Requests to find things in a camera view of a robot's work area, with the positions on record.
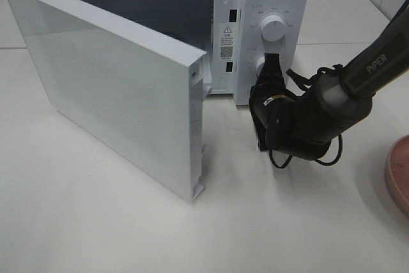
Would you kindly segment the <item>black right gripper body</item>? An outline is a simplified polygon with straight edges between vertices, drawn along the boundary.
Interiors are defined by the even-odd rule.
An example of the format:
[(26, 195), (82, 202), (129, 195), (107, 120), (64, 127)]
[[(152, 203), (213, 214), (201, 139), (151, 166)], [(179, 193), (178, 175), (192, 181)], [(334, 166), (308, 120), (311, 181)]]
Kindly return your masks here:
[(302, 152), (306, 142), (296, 133), (293, 107), (299, 99), (278, 84), (261, 83), (251, 88), (249, 107), (262, 152)]

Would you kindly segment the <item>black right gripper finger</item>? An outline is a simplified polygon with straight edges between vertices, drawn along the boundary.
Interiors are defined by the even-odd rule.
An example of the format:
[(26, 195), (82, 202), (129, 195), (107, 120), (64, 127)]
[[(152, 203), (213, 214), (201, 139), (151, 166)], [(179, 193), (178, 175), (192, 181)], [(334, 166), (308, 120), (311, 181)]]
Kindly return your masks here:
[(285, 89), (279, 54), (265, 53), (265, 62), (258, 76), (257, 87), (274, 91)]

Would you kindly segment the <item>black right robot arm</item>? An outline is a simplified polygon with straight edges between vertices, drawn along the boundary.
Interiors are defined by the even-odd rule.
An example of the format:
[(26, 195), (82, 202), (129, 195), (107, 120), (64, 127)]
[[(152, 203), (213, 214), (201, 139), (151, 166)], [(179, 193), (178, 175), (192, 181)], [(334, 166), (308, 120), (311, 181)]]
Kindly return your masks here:
[[(259, 150), (286, 154), (282, 168), (293, 157), (335, 164), (343, 152), (342, 133), (366, 118), (376, 92), (407, 70), (407, 1), (379, 37), (347, 65), (320, 67), (308, 79), (287, 70), (302, 95), (286, 87), (279, 55), (266, 53), (249, 98)], [(321, 158), (333, 139), (338, 140), (338, 152), (326, 163)]]

